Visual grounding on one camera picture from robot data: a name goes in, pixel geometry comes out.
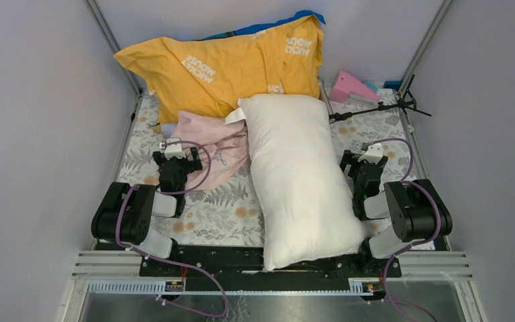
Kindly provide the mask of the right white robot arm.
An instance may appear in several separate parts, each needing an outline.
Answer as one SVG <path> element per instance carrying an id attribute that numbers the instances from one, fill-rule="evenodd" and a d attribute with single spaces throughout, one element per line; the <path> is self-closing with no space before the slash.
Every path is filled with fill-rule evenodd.
<path id="1" fill-rule="evenodd" d="M 453 229 L 451 214 L 428 179 L 393 181 L 380 179 L 387 157 L 377 162 L 365 154 L 345 150 L 341 170 L 352 179 L 352 203 L 362 222 L 389 219 L 383 232 L 367 237 L 360 247 L 357 265 L 361 273 L 375 276 L 384 268 L 384 259 L 397 255 L 408 246 L 432 242 L 449 235 Z"/>

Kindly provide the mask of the white pillow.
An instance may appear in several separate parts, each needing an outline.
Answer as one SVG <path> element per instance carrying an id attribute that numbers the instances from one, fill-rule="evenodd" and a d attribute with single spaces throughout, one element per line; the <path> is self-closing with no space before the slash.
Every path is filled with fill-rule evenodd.
<path id="1" fill-rule="evenodd" d="M 244 121 L 250 174 L 264 216 L 264 268 L 358 252 L 365 228 L 333 147 L 325 104 L 256 94 L 227 116 Z"/>

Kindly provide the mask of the blue Elsa pillowcase pink inside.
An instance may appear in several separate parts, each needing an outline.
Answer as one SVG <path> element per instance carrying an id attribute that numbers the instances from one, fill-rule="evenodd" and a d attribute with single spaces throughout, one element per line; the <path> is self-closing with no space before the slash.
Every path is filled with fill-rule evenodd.
<path id="1" fill-rule="evenodd" d="M 229 180 L 249 157 L 244 121 L 227 124 L 223 118 L 181 111 L 176 123 L 160 125 L 166 138 L 180 138 L 202 145 L 203 169 L 188 175 L 186 190 L 213 190 Z"/>

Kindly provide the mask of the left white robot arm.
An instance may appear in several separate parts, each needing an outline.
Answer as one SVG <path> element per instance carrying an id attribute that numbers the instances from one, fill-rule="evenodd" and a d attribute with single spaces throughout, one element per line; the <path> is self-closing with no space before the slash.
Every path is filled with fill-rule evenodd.
<path id="1" fill-rule="evenodd" d="M 177 273 L 181 258 L 172 252 L 176 243 L 150 227 L 152 217 L 182 215 L 188 175 L 203 169 L 198 150 L 184 153 L 172 148 L 154 152 L 158 184 L 112 182 L 91 222 L 91 233 L 99 241 L 117 244 L 143 256 L 156 257 L 156 268 L 166 276 Z"/>

